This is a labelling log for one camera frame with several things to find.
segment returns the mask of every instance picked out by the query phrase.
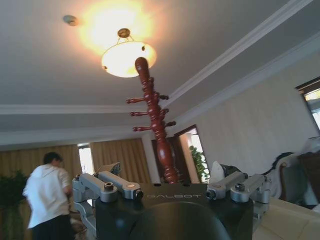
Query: window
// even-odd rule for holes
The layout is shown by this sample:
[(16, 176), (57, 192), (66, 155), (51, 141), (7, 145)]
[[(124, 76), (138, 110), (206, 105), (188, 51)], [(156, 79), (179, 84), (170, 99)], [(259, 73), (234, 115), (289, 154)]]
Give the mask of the window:
[(94, 164), (92, 161), (91, 149), (89, 144), (82, 143), (78, 144), (79, 155), (80, 155), (80, 164), (83, 174), (94, 174)]
[(297, 86), (296, 89), (301, 94), (310, 116), (320, 132), (320, 77)]

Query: wooden coat rack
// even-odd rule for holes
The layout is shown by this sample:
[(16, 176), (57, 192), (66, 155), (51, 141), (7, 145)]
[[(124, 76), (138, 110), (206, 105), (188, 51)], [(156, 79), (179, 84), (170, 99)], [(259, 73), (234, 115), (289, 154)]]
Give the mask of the wooden coat rack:
[(145, 101), (147, 104), (146, 112), (131, 112), (131, 116), (144, 116), (149, 115), (151, 120), (150, 126), (136, 126), (133, 130), (147, 131), (152, 130), (155, 135), (157, 144), (157, 154), (161, 165), (164, 168), (164, 178), (170, 183), (177, 183), (179, 180), (177, 169), (174, 166), (174, 159), (172, 156), (170, 145), (166, 139), (167, 133), (165, 128), (176, 125), (175, 121), (166, 123), (164, 121), (166, 113), (169, 109), (161, 109), (159, 106), (159, 100), (168, 100), (167, 95), (160, 95), (159, 92), (154, 89), (154, 78), (150, 77), (148, 62), (144, 57), (139, 57), (135, 61), (135, 68), (139, 73), (140, 81), (142, 84), (143, 97), (135, 97), (126, 100), (127, 104), (134, 104)]

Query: window frame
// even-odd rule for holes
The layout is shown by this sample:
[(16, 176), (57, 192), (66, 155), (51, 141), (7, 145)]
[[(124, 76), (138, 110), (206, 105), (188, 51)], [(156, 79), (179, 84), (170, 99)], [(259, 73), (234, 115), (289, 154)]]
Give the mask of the window frame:
[(308, 109), (308, 112), (309, 112), (309, 116), (313, 122), (313, 124), (316, 126), (316, 129), (317, 129), (317, 132), (318, 134), (320, 135), (320, 128), (313, 116), (313, 113), (312, 113), (312, 109), (310, 108), (309, 104), (308, 104), (308, 101), (306, 100), (305, 98), (305, 95), (314, 91), (314, 90), (317, 90), (317, 89), (320, 89), (320, 76), (310, 80), (310, 81), (307, 81), (299, 86), (296, 86), (295, 89), (298, 90), (303, 102), (304, 102), (304, 105), (306, 106), (306, 108)]

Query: glass lamp shade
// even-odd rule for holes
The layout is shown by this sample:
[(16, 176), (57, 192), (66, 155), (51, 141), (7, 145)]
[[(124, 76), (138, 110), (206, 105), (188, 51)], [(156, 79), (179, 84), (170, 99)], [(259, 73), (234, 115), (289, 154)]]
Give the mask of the glass lamp shade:
[(126, 41), (110, 47), (102, 56), (101, 64), (109, 74), (132, 78), (138, 76), (135, 67), (137, 58), (143, 57), (151, 68), (157, 58), (155, 49), (142, 41)]

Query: black pants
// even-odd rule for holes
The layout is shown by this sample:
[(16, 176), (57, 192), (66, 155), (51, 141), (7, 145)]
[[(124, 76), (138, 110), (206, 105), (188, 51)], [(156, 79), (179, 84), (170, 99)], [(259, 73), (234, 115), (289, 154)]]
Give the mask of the black pants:
[(70, 216), (60, 215), (32, 228), (33, 240), (74, 240)]

